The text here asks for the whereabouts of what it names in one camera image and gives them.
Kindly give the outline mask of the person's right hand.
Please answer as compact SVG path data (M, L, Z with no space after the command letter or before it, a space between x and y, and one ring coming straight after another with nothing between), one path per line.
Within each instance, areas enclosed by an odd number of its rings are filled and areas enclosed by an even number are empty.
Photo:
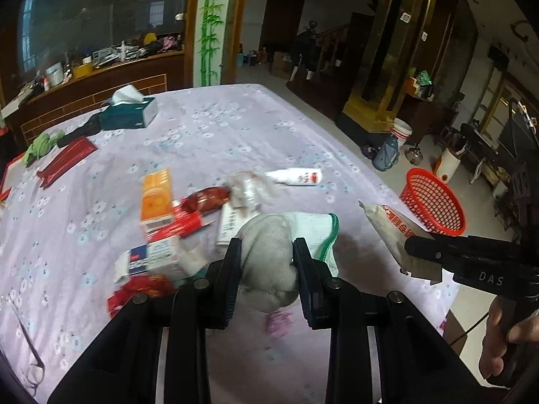
M502 319L501 299L495 297L490 304L479 361L479 371L484 379L497 377L502 373L504 368L503 355L509 344L537 343L539 339L538 315L530 315L508 331L503 331Z

